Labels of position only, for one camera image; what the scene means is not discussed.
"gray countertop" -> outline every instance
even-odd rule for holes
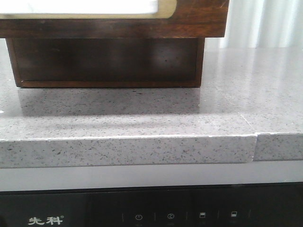
[[[303,159],[303,50],[205,52],[201,88],[17,88],[0,39],[0,167]]]

